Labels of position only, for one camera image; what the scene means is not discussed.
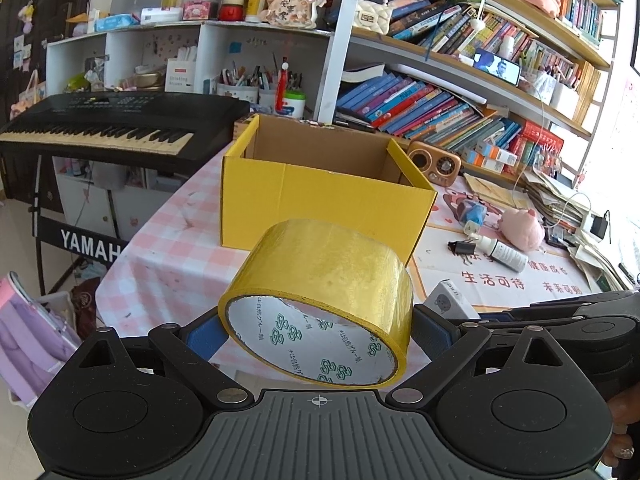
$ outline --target sticker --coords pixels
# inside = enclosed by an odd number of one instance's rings
[[[391,350],[365,328],[308,304],[244,296],[228,307],[238,338],[284,371],[331,384],[377,384],[398,366]]]
[[[14,38],[14,52],[20,52],[23,47],[24,47],[24,34],[21,34],[17,38]]]
[[[22,51],[14,53],[14,68],[22,68]]]

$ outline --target tile floor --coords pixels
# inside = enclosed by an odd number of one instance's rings
[[[0,207],[0,276],[10,270],[18,273],[26,291],[38,297],[35,244],[31,237],[31,217],[28,206],[7,200]],[[70,255],[43,245],[42,259],[45,284],[52,286],[59,269],[66,269]],[[38,457],[27,435],[27,413],[9,403],[5,384],[0,380],[0,478],[2,480],[35,480],[42,473]]]

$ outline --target fingernail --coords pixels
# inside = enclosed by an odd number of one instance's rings
[[[632,447],[622,447],[620,449],[614,449],[613,454],[622,460],[631,460],[634,455],[634,449]]]
[[[622,399],[613,399],[609,401],[609,410],[611,411],[611,415],[613,418],[619,418],[623,416],[626,412],[626,403]]]

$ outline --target pink pig plush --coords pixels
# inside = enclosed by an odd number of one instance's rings
[[[534,209],[506,209],[498,220],[500,231],[508,241],[521,251],[534,251],[545,238],[545,231],[538,222]]]

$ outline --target white handbag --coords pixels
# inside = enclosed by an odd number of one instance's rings
[[[382,1],[382,4],[377,4],[367,0],[358,0],[353,26],[379,34],[388,33],[393,10],[386,5],[389,0]]]

